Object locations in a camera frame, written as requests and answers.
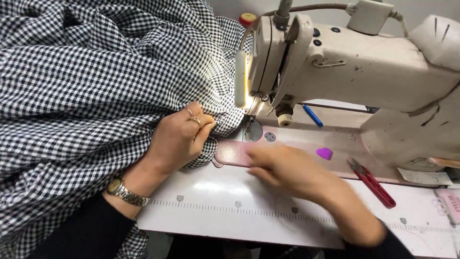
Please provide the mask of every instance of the wristwatch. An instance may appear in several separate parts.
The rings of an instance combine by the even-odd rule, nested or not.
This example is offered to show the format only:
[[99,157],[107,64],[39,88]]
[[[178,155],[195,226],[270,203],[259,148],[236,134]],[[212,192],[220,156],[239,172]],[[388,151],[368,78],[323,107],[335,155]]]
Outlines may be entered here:
[[150,201],[150,198],[144,198],[132,193],[123,185],[123,179],[115,179],[107,187],[107,193],[117,196],[129,204],[144,207]]

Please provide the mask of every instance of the left hand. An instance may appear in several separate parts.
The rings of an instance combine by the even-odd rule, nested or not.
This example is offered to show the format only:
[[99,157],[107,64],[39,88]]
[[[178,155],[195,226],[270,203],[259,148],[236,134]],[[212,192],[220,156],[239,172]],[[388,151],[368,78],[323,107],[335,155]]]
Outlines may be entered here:
[[[196,117],[200,123],[191,120],[191,117]],[[145,191],[136,193],[133,189],[132,192],[150,195],[172,172],[201,154],[214,126],[214,118],[203,114],[198,102],[191,102],[181,111],[164,117],[153,133],[147,152],[122,176],[126,187],[146,185]]]

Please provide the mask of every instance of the metal watch band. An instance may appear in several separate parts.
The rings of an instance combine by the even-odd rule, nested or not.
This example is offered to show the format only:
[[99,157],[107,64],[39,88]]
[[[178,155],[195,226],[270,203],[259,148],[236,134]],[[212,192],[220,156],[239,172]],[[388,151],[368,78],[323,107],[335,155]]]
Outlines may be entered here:
[[135,206],[144,207],[150,201],[150,198],[144,198],[137,194],[132,193],[121,184],[120,188],[114,193],[115,196],[120,197],[122,200]]

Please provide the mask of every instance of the red-handled snips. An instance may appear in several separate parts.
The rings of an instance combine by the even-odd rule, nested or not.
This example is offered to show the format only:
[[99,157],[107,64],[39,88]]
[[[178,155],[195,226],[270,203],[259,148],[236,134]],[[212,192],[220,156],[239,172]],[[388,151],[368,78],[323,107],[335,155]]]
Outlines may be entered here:
[[380,183],[371,175],[371,173],[362,166],[358,161],[349,157],[346,162],[350,168],[355,172],[358,178],[379,198],[379,200],[387,208],[394,208],[396,206],[395,200],[383,189]]

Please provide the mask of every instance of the paper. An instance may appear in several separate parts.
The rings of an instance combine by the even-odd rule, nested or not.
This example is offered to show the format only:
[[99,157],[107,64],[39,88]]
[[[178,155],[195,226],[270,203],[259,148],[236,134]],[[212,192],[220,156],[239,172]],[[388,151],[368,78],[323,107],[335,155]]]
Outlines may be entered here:
[[417,172],[398,168],[402,177],[409,182],[422,184],[453,184],[446,172]]

